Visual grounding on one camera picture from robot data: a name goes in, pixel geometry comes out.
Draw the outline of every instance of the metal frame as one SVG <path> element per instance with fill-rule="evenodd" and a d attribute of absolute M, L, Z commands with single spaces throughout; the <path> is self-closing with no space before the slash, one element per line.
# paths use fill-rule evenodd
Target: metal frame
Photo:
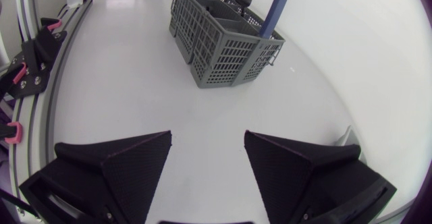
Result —
<path fill-rule="evenodd" d="M 12 193 L 24 202 L 27 200 L 19 191 L 19 185 L 53 159 L 53 154 L 48 150 L 50 149 L 48 146 L 53 146 L 53 115 L 51 112 L 53 112 L 52 107 L 55 107 L 58 81 L 75 31 L 91 3 L 92 0 L 86 0 L 80 7 L 68 9 L 61 14 L 63 24 L 53 32 L 66 31 L 67 36 L 51 70 L 47 89 L 40 94 L 16 101 L 12 120 L 20 122 L 24 130 L 21 143 L 9 148 L 9 164 Z M 24 40 L 35 38 L 40 27 L 36 3 L 34 0 L 17 0 L 17 11 Z M 18 212 L 25 215 L 22 210 L 18 209 Z"/>
<path fill-rule="evenodd" d="M 41 21 L 38 18 L 37 0 L 16 0 L 18 20 L 24 41 L 36 38 Z"/>

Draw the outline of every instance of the screw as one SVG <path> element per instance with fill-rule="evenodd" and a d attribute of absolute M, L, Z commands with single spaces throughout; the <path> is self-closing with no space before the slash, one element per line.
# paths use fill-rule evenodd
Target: screw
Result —
<path fill-rule="evenodd" d="M 40 76 L 37 76 L 35 79 L 34 79 L 34 84 L 35 85 L 39 85 L 39 83 L 41 82 L 41 77 Z"/>
<path fill-rule="evenodd" d="M 26 215 L 26 213 L 24 212 L 24 210 L 22 210 L 22 209 L 19 208 L 19 207 L 16 208 L 16 211 L 18 211 L 18 212 L 21 214 L 22 217 L 23 217 L 24 215 Z"/>

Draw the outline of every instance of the black triangular gripper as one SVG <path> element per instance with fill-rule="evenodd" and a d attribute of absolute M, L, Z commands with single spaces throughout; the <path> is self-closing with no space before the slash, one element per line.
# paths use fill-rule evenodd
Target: black triangular gripper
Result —
<path fill-rule="evenodd" d="M 20 189 L 48 223 L 144 223 L 170 147 L 170 131 L 97 144 L 59 143 L 57 159 Z"/>
<path fill-rule="evenodd" d="M 357 145 L 321 146 L 249 131 L 244 147 L 271 224 L 290 221 L 315 170 L 360 154 Z"/>

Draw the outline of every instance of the white surface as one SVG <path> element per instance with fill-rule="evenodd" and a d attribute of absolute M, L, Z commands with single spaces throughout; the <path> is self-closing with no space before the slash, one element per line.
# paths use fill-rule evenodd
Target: white surface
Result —
<path fill-rule="evenodd" d="M 3 6 L 0 15 L 0 65 L 3 65 L 20 52 L 21 36 L 15 0 L 0 1 Z"/>
<path fill-rule="evenodd" d="M 59 88 L 54 141 L 102 142 L 171 130 L 147 223 L 268 223 L 245 130 L 332 144 L 352 120 L 289 39 L 252 83 L 199 89 L 168 31 L 171 0 L 94 0 Z"/>
<path fill-rule="evenodd" d="M 369 166 L 397 187 L 382 215 L 411 201 L 432 159 L 432 30 L 420 0 L 288 0 L 277 28 L 328 78 Z"/>

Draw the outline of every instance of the black cable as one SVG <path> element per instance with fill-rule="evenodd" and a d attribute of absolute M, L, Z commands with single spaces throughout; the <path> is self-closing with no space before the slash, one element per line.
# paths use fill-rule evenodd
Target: black cable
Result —
<path fill-rule="evenodd" d="M 16 198 L 15 196 L 9 194 L 5 190 L 0 189 L 0 197 L 11 204 L 16 205 L 17 207 L 20 207 L 21 209 L 27 211 L 28 213 L 34 215 L 35 217 L 39 217 L 38 213 L 31 207 L 29 204 L 25 203 L 24 201 L 20 200 L 19 198 Z"/>
<path fill-rule="evenodd" d="M 65 4 L 59 11 L 59 13 L 57 14 L 57 17 L 60 16 L 61 12 L 63 11 L 63 9 L 65 9 L 65 7 L 67 6 L 67 4 Z"/>

